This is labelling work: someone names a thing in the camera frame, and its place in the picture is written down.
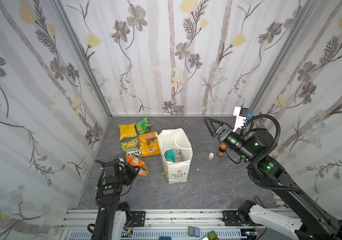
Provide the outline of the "teal mint candy bag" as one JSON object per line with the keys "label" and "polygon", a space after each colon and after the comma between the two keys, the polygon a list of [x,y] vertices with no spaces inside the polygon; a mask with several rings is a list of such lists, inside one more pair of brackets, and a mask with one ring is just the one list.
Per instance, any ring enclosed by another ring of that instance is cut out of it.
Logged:
{"label": "teal mint candy bag", "polygon": [[165,159],[170,163],[179,163],[183,161],[182,152],[180,149],[171,149],[165,152]]}

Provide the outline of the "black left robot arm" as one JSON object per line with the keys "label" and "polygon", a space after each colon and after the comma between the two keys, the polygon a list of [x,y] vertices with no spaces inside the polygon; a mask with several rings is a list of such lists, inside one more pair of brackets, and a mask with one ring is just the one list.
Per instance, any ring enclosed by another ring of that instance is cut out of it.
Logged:
{"label": "black left robot arm", "polygon": [[126,214],[125,226],[132,223],[134,217],[127,202],[120,203],[123,186],[132,186],[140,167],[132,166],[123,159],[114,159],[109,162],[95,160],[101,165],[101,175],[97,183],[97,193],[94,202],[98,206],[96,222],[88,225],[88,231],[92,233],[92,240],[112,240],[114,219],[117,211]]}

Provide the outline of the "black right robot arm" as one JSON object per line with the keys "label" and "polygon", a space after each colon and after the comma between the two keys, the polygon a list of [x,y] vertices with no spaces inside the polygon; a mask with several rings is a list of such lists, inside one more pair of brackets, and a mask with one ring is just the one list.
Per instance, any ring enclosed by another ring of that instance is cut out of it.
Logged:
{"label": "black right robot arm", "polygon": [[203,119],[211,136],[248,162],[247,174],[259,187],[276,193],[299,217],[292,220],[269,211],[253,201],[238,208],[240,224],[263,225],[292,240],[342,240],[342,220],[320,207],[296,182],[285,168],[269,154],[276,148],[281,128],[276,118],[262,114],[248,120],[252,136],[236,131],[228,124],[209,117]]}

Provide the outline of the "green yellow snack pack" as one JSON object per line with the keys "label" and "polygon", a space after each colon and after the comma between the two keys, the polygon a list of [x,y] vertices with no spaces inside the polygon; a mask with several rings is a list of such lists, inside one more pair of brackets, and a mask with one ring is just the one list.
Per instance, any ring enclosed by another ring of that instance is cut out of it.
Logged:
{"label": "green yellow snack pack", "polygon": [[142,142],[139,137],[121,143],[122,150],[126,157],[142,158]]}

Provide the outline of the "white paper shopping bag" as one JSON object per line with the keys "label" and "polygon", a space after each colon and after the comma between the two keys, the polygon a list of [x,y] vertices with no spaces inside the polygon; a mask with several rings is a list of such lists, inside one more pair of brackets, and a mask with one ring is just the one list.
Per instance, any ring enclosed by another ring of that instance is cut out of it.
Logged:
{"label": "white paper shopping bag", "polygon": [[163,130],[158,135],[158,141],[168,183],[186,182],[193,151],[184,130]]}

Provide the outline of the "orange snack pack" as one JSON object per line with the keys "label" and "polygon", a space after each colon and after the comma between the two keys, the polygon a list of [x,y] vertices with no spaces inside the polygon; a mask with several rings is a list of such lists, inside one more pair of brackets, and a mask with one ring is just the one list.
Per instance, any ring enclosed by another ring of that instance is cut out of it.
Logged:
{"label": "orange snack pack", "polygon": [[140,135],[139,140],[141,141],[141,152],[143,157],[161,153],[157,132]]}

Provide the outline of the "green snack bag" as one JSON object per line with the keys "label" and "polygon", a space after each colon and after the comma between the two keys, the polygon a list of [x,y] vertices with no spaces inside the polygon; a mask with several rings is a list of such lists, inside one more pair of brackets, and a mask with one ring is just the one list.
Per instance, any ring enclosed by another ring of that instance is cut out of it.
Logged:
{"label": "green snack bag", "polygon": [[135,127],[139,135],[143,135],[147,133],[152,128],[152,126],[153,125],[150,123],[148,117],[145,117],[144,119],[140,120],[139,122],[135,124]]}

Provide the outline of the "orange Fox's candy bag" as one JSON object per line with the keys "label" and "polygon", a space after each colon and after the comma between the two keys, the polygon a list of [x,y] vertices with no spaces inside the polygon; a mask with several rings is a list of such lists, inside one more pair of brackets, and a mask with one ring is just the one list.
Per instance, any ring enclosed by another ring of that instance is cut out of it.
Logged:
{"label": "orange Fox's candy bag", "polygon": [[134,167],[140,167],[138,175],[140,176],[147,176],[149,174],[148,166],[145,164],[145,162],[135,156],[126,156],[126,160],[128,164],[134,166]]}

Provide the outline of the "yellow chip bag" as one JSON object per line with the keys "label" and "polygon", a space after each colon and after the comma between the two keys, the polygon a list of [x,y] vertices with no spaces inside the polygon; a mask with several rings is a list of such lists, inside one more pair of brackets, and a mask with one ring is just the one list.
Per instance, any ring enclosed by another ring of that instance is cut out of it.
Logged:
{"label": "yellow chip bag", "polygon": [[138,136],[135,125],[135,123],[129,125],[119,125],[120,141],[123,139],[135,138]]}

